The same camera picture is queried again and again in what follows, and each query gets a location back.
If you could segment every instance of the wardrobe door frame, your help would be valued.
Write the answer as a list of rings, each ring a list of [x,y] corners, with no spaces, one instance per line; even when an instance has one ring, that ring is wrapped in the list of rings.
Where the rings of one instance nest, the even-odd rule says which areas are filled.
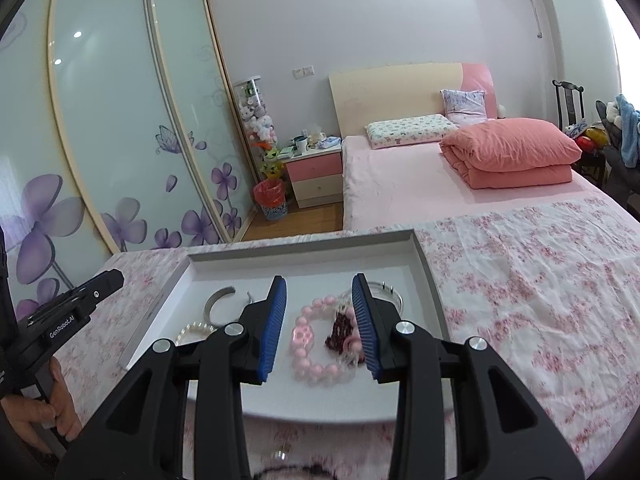
[[[109,230],[107,229],[107,225],[102,220],[100,213],[95,208],[95,205],[91,199],[91,195],[89,194],[84,181],[82,180],[81,173],[79,171],[78,165],[76,164],[76,160],[73,156],[73,151],[68,140],[66,134],[66,127],[63,120],[62,108],[60,105],[60,99],[58,95],[57,85],[56,85],[56,77],[54,72],[54,64],[53,64],[53,47],[55,40],[55,12],[56,12],[56,3],[57,0],[50,0],[49,9],[48,9],[48,20],[47,20],[47,83],[49,85],[49,94],[51,97],[51,105],[53,108],[54,118],[58,130],[58,136],[60,138],[60,144],[62,146],[63,153],[65,153],[66,163],[69,166],[69,170],[76,181],[76,186],[78,186],[80,195],[84,204],[86,205],[87,211],[91,216],[102,240],[107,245],[111,254],[116,254],[120,252],[120,248],[114,242],[113,238]],[[146,15],[146,21],[148,25],[148,34],[149,41],[152,45],[152,55],[154,58],[154,63],[156,65],[156,72],[158,74],[158,84],[161,87],[162,95],[164,97],[164,101],[167,107],[167,111],[169,113],[170,119],[172,120],[173,127],[175,129],[178,142],[180,143],[180,148],[182,150],[182,156],[187,165],[187,169],[191,175],[191,179],[196,188],[196,192],[198,193],[200,199],[202,200],[203,206],[207,209],[210,218],[212,219],[216,230],[220,234],[221,242],[230,243],[240,241],[246,229],[248,228],[251,220],[253,219],[256,208],[252,209],[251,214],[246,218],[244,225],[240,229],[239,233],[235,236],[234,239],[231,239],[224,224],[222,218],[218,214],[216,207],[214,206],[213,197],[207,187],[206,181],[200,170],[200,167],[194,157],[194,148],[189,142],[187,138],[187,132],[184,127],[184,123],[182,122],[182,117],[180,115],[180,110],[177,105],[177,101],[175,99],[174,91],[171,85],[171,79],[169,77],[168,69],[164,60],[164,52],[162,50],[162,42],[158,29],[158,20],[156,18],[156,8],[154,5],[154,0],[144,0],[145,8],[144,12]],[[244,151],[244,162],[248,165],[251,170],[251,174],[254,178],[255,182],[260,182],[259,173],[253,162],[253,159],[250,156],[249,144],[246,136],[244,135],[244,127],[242,126],[242,120],[239,115],[238,107],[236,106],[236,102],[231,91],[230,79],[228,77],[228,73],[226,71],[226,66],[224,63],[224,59],[222,57],[222,53],[220,52],[220,46],[218,44],[218,35],[216,33],[215,24],[213,22],[213,14],[210,8],[209,0],[202,0],[202,4],[205,7],[205,15],[207,17],[207,24],[209,26],[209,33],[211,34],[211,41],[214,46],[214,51],[216,53],[216,60],[218,62],[218,67],[220,69],[220,74],[222,76],[222,80],[225,86],[226,97],[229,101],[230,106],[233,109],[233,114],[235,117],[235,126],[236,126],[236,134],[240,137],[242,149]]]

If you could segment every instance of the headboard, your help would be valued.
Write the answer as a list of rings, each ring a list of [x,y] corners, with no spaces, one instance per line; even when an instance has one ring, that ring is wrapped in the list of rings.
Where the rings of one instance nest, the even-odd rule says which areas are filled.
[[[489,69],[474,63],[383,66],[329,76],[340,134],[364,135],[367,124],[443,114],[440,90],[485,90],[487,116],[498,117]]]

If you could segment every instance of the white cup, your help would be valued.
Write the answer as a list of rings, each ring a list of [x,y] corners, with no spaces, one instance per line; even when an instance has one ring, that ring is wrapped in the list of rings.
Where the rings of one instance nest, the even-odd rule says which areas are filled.
[[[298,149],[298,152],[300,153],[306,153],[306,145],[308,143],[308,140],[303,139],[303,140],[297,140],[296,141],[296,148]]]

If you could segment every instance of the white tray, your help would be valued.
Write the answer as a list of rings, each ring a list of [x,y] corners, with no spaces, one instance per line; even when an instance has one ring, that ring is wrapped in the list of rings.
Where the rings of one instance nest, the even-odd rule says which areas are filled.
[[[273,371],[262,386],[242,384],[243,411],[313,423],[394,420],[398,385],[377,384],[364,366],[357,369],[350,382],[332,386],[310,386],[296,380],[291,368],[290,334],[302,307],[314,298],[350,290],[358,272],[370,281],[384,281],[396,288],[404,299],[403,319],[417,323],[437,338],[448,339],[442,306],[420,245],[413,231],[401,231],[193,254],[169,281],[166,299],[161,299],[138,327],[121,363],[131,368],[155,340],[174,340],[187,323],[201,321],[207,299],[226,286],[235,287],[236,293],[216,302],[212,318],[220,323],[231,321],[247,303],[247,291],[254,301],[265,299],[273,277],[279,274],[287,282],[287,308]],[[331,362],[324,348],[331,326],[331,321],[312,324],[316,344],[310,357],[320,364]],[[196,381],[190,385],[191,399],[195,399],[196,385]]]

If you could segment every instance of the human hand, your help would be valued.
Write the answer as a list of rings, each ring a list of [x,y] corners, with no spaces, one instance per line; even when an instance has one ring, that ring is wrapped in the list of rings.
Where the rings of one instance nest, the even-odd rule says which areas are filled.
[[[49,446],[38,436],[31,424],[55,424],[58,433],[68,442],[75,439],[82,430],[76,414],[73,399],[62,376],[60,363],[55,357],[49,362],[49,370],[54,378],[50,404],[43,400],[27,399],[23,396],[8,395],[0,400],[4,414],[14,431],[30,446],[50,454]]]

